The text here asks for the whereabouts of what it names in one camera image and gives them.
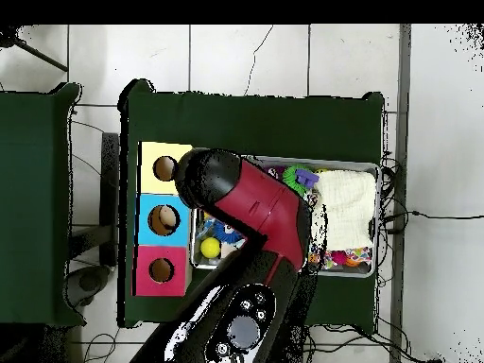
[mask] yellow ball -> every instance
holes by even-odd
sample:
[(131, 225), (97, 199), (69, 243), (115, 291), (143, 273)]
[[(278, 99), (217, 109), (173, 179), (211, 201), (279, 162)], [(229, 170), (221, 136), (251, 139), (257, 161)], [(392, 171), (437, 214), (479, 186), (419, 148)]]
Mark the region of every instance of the yellow ball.
[(200, 244), (201, 254), (208, 259), (220, 254), (220, 242), (216, 238), (204, 239)]

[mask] red square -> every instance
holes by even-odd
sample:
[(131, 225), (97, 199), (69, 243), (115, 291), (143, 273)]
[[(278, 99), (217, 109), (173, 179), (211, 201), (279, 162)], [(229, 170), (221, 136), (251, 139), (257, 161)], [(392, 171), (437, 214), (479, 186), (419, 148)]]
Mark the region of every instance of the red square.
[[(151, 277), (150, 266), (156, 259), (166, 259), (172, 265), (172, 275), (168, 281), (160, 283)], [(188, 269), (188, 249), (186, 247), (138, 246), (135, 295), (182, 297), (190, 280)]]

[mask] button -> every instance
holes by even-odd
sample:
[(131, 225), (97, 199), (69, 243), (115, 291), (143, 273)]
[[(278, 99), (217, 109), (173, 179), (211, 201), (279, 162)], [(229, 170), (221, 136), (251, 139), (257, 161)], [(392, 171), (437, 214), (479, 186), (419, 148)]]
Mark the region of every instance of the button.
[(264, 303), (266, 298), (264, 297), (264, 294), (262, 294), (261, 292), (258, 292), (255, 294), (255, 300), (257, 301), (257, 303)]
[(260, 321), (262, 321), (266, 318), (266, 312), (264, 310), (258, 310), (256, 316)]
[(216, 345), (216, 352), (220, 356), (225, 356), (229, 353), (229, 346), (227, 344), (224, 344), (223, 342), (220, 342)]
[(242, 354), (233, 354), (231, 356), (231, 363), (244, 363), (244, 355), (242, 355)]
[(242, 301), (242, 302), (240, 303), (240, 307), (241, 307), (242, 309), (244, 309), (244, 310), (249, 310), (249, 309), (251, 309), (252, 304), (251, 304), (251, 302), (250, 302), (250, 301)]
[(259, 324), (249, 316), (237, 316), (229, 325), (227, 334), (234, 347), (248, 350), (259, 342)]

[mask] purple toy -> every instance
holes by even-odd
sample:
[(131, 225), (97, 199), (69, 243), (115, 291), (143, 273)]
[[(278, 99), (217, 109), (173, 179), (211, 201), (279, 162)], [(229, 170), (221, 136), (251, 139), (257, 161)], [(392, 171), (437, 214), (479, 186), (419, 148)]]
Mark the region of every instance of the purple toy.
[(298, 183), (308, 188), (312, 188), (314, 184), (320, 180), (320, 177), (318, 177), (316, 174), (313, 174), (312, 172), (303, 170), (301, 168), (298, 168), (296, 170), (296, 177), (296, 181)]

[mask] yellow square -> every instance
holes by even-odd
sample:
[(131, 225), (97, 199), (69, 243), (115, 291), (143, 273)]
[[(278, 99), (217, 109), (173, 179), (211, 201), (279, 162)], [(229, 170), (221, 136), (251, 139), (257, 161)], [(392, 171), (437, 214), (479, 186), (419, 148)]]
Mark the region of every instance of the yellow square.
[(170, 156), (177, 162), (191, 145), (142, 142), (141, 144), (141, 192), (144, 194), (178, 195), (174, 181), (161, 181), (153, 172), (153, 165), (162, 156)]

